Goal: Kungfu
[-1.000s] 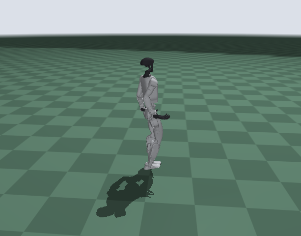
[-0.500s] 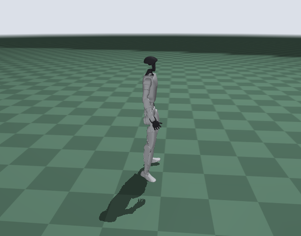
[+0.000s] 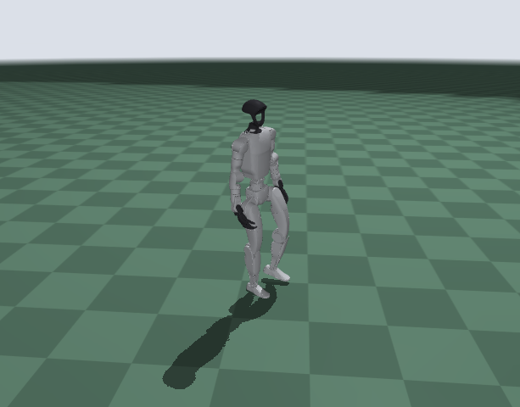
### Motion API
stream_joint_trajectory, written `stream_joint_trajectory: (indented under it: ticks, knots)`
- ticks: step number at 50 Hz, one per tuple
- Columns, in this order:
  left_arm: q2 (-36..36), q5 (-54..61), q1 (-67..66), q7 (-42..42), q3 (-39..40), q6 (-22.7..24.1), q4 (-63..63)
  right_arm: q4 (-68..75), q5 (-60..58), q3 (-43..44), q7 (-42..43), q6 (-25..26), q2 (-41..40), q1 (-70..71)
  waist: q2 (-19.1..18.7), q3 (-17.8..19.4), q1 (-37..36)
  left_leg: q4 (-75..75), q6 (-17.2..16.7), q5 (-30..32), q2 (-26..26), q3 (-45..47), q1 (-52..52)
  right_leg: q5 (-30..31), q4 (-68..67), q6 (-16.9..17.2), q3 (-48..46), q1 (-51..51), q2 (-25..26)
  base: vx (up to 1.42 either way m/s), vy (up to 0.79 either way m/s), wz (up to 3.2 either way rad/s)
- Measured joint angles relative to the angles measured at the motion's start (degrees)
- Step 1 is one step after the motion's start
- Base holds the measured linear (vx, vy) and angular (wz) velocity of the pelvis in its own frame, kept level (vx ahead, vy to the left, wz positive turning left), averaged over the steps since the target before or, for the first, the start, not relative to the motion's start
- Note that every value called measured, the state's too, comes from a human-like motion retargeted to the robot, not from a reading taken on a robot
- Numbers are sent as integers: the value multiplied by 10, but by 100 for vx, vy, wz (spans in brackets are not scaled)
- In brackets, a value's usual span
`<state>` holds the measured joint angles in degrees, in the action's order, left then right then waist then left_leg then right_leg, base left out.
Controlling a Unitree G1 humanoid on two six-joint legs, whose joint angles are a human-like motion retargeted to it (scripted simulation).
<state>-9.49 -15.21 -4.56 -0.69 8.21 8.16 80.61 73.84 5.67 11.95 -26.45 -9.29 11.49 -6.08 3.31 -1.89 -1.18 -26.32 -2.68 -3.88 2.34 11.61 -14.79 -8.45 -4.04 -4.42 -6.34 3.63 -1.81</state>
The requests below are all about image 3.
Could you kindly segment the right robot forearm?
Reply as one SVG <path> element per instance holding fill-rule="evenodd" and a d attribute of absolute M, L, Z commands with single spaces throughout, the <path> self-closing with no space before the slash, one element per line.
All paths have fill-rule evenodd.
<path fill-rule="evenodd" d="M 238 213 L 238 211 L 236 210 L 236 206 L 238 204 L 241 205 L 241 194 L 240 194 L 241 185 L 237 184 L 236 180 L 237 180 L 236 174 L 232 172 L 230 174 L 230 179 L 229 179 L 229 189 L 231 189 L 231 203 L 232 203 L 231 210 L 234 213 Z M 241 205 L 241 207 L 242 207 L 242 205 Z"/>

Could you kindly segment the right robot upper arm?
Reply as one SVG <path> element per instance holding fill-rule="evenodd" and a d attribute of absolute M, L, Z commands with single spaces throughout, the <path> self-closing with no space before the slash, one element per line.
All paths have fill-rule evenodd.
<path fill-rule="evenodd" d="M 240 137 L 232 143 L 231 173 L 236 174 L 236 183 L 242 182 L 244 179 L 243 172 L 240 171 L 240 168 L 243 163 L 243 156 L 247 152 L 248 147 L 249 139 L 246 137 Z"/>

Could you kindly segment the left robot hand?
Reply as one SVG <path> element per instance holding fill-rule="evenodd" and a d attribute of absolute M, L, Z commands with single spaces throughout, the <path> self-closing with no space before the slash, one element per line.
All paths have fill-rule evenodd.
<path fill-rule="evenodd" d="M 285 199 L 285 202 L 286 202 L 286 204 L 287 204 L 287 203 L 288 203 L 288 195 L 287 195 L 287 193 L 285 192 L 285 190 L 282 188 L 282 187 L 283 187 L 282 180 L 279 180 L 279 181 L 278 181 L 278 185 L 279 185 L 278 188 L 280 189 L 280 191 L 281 191 L 281 193 L 282 193 L 282 195 L 283 195 L 283 197 L 284 197 L 284 199 Z M 274 186 L 274 187 L 276 187 L 276 186 Z"/>

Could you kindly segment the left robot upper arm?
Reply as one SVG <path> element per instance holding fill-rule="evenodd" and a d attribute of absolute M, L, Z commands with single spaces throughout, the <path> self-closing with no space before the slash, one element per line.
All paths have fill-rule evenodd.
<path fill-rule="evenodd" d="M 277 133 L 276 133 L 276 130 L 273 128 L 270 128 L 267 126 L 265 126 L 265 128 L 267 128 L 271 133 L 271 164 L 275 164 L 279 159 L 277 153 L 273 152 L 273 150 L 275 148 L 275 137 L 276 137 Z"/>

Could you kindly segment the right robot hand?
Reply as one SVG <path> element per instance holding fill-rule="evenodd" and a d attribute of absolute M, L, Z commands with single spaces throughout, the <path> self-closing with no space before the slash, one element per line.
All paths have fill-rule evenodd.
<path fill-rule="evenodd" d="M 238 213 L 234 213 L 234 214 L 238 216 L 238 220 L 239 220 L 239 222 L 242 224 L 242 226 L 244 228 L 253 230 L 253 229 L 255 229 L 257 227 L 257 226 L 251 226 L 250 225 L 250 224 L 255 224 L 255 223 L 253 221 L 251 221 L 251 220 L 248 220 L 246 218 L 246 216 L 243 214 L 243 209 L 242 209 L 241 205 L 238 204 L 236 206 L 236 210 L 238 211 Z"/>

